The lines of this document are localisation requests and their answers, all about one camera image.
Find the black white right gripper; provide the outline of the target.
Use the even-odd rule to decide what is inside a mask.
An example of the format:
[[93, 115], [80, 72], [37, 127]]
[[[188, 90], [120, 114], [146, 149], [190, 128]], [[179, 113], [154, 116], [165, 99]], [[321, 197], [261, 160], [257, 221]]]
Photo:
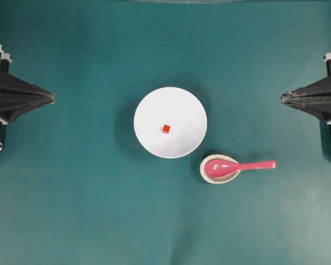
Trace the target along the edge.
[[328, 77], [294, 91], [287, 91], [281, 95], [281, 103], [307, 114], [313, 115], [321, 121], [327, 121], [331, 133], [331, 52], [324, 55]]

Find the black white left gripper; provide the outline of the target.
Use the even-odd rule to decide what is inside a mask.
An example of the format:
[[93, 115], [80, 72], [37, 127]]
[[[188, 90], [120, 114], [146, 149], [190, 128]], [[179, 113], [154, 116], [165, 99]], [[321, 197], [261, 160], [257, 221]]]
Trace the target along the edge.
[[6, 129], [9, 123], [14, 122], [18, 117], [27, 112], [55, 102], [55, 96], [53, 93], [8, 74], [11, 63], [11, 55], [5, 53], [3, 46], [0, 44], [0, 90], [10, 93], [43, 96], [45, 98], [29, 98], [29, 100], [0, 99], [0, 152], [5, 146]]

